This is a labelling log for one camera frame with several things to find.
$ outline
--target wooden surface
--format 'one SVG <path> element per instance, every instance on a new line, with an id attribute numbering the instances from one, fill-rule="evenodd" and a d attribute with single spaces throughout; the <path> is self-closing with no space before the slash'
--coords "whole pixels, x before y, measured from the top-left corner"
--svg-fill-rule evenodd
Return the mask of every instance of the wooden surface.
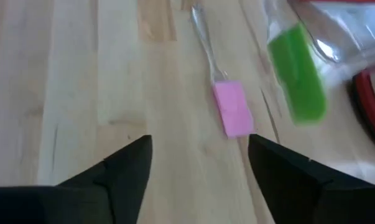
<path id="1" fill-rule="evenodd" d="M 202 2 L 218 64 L 242 81 L 257 133 L 375 183 L 375 145 L 348 101 L 349 75 L 329 82 L 321 123 L 296 127 L 260 1 Z M 55 185 L 151 134 L 139 223 L 272 223 L 247 139 L 222 133 L 192 4 L 0 0 L 0 185 Z"/>

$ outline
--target silicone spatula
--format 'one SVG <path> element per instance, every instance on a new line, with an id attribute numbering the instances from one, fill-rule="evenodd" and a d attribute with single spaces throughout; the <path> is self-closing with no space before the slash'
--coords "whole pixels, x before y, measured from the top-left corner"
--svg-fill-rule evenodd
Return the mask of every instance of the silicone spatula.
<path id="1" fill-rule="evenodd" d="M 326 112 L 326 96 L 305 31 L 298 23 L 268 45 L 274 70 L 296 123 L 319 121 Z"/>
<path id="2" fill-rule="evenodd" d="M 254 122 L 246 103 L 243 85 L 239 81 L 228 80 L 227 74 L 221 72 L 216 65 L 203 8 L 199 3 L 192 7 L 192 21 L 208 57 L 212 89 L 227 137 L 235 138 L 253 133 Z"/>

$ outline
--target wooden table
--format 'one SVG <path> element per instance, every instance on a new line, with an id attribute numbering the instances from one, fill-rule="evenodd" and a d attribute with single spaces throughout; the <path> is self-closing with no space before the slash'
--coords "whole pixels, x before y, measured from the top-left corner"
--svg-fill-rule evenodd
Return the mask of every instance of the wooden table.
<path id="1" fill-rule="evenodd" d="M 266 52 L 260 0 L 203 0 L 216 59 L 256 131 L 375 183 L 375 145 L 339 77 L 319 124 L 295 126 Z M 143 134 L 154 140 L 139 223 L 272 223 L 227 140 L 193 0 L 0 0 L 0 185 L 54 185 Z"/>

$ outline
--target spatula handle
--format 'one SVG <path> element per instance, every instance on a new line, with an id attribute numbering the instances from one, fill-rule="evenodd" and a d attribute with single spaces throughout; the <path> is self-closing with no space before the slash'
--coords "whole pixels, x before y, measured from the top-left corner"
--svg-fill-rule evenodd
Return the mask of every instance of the spatula handle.
<path id="1" fill-rule="evenodd" d="M 205 15 L 201 4 L 196 3 L 192 7 L 192 21 L 194 28 L 200 38 L 201 44 L 204 47 L 208 62 L 210 64 L 211 74 L 216 73 L 218 68 L 215 62 L 215 56 L 213 55 L 210 35 L 208 32 L 208 26 L 205 21 Z"/>

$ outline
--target green spatula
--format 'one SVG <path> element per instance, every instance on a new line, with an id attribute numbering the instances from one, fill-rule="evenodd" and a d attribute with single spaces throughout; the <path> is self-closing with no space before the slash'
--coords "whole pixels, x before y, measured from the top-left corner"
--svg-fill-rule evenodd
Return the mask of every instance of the green spatula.
<path id="1" fill-rule="evenodd" d="M 326 97 L 303 25 L 283 31 L 267 47 L 294 122 L 319 121 L 326 111 Z"/>

